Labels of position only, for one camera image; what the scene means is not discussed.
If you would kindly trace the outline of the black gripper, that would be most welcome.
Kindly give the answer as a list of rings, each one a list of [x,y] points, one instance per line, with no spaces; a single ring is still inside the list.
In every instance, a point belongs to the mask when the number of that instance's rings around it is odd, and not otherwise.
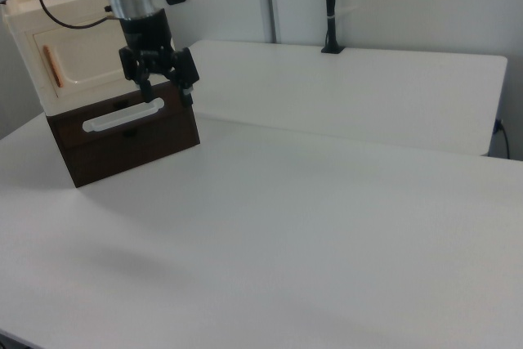
[[[145,103],[154,99],[149,81],[150,73],[139,51],[160,51],[162,75],[178,90],[183,107],[193,105],[193,85],[199,81],[199,73],[188,47],[174,51],[172,35],[165,10],[133,20],[120,20],[126,46],[118,53],[127,80],[133,81],[141,91]]]

